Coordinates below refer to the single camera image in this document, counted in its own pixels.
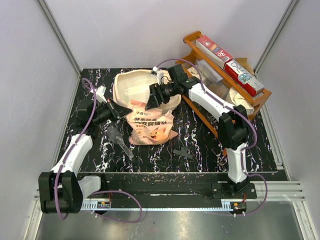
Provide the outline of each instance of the plastic bag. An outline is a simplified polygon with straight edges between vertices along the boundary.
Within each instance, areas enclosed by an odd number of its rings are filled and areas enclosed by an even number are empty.
[[[242,105],[245,107],[246,114],[249,116],[254,112],[254,108],[250,103],[233,87],[230,88],[228,95],[225,99],[228,103],[234,104],[236,106]]]
[[[128,105],[128,108],[132,109],[132,113],[125,118],[133,128],[132,136],[129,138],[131,144],[164,144],[178,135],[171,130],[174,124],[171,109],[162,115],[162,110],[159,108],[145,110],[145,107],[145,103],[136,100],[131,100]]]

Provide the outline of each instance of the white bowl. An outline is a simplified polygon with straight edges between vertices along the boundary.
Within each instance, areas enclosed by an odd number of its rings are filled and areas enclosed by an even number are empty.
[[[169,78],[168,71],[161,70]],[[113,100],[123,107],[127,107],[130,100],[147,103],[150,95],[149,85],[157,83],[157,78],[150,76],[151,70],[139,69],[115,76],[113,84]],[[181,95],[170,98],[167,104],[161,104],[160,109],[165,114],[169,109],[174,110],[181,102]]]

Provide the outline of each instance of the snack bag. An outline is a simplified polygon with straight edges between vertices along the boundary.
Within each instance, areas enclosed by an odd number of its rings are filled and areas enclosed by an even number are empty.
[[[145,110],[146,104],[131,100],[128,108],[132,113],[125,118],[133,128],[129,142],[134,145],[157,145],[163,144],[176,137],[178,133],[172,131],[174,116],[172,110],[162,115],[159,108]]]

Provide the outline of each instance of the tabletop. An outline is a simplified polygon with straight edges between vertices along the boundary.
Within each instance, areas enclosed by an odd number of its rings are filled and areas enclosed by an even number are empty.
[[[84,69],[81,77],[89,79],[97,88],[104,85],[112,98],[115,76],[136,68],[90,68]],[[59,159],[67,149],[74,134],[77,107],[89,91],[79,84],[62,141]],[[82,162],[79,172],[226,172],[228,157],[223,155],[219,140],[200,120],[195,112],[183,100],[173,111],[172,130],[178,136],[160,145],[133,145],[129,143],[132,128],[125,119],[101,125],[101,133],[92,149]],[[216,127],[217,121],[212,118]],[[257,144],[246,151],[246,166],[249,172],[276,172],[277,167],[265,130],[264,122],[258,113],[252,124],[257,132]],[[123,135],[125,144],[134,154],[129,159],[120,146],[110,141],[107,136],[108,126],[113,126]],[[192,159],[174,154],[174,150],[186,147]]]

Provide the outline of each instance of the gray floor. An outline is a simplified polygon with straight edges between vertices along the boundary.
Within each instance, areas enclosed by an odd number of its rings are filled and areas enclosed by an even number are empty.
[[[258,206],[249,202],[249,211]],[[108,212],[134,220],[136,212]],[[294,208],[289,202],[267,202],[257,214],[217,216],[205,212],[145,212],[140,223],[118,223],[80,212],[61,221],[44,214],[37,240],[302,240]]]

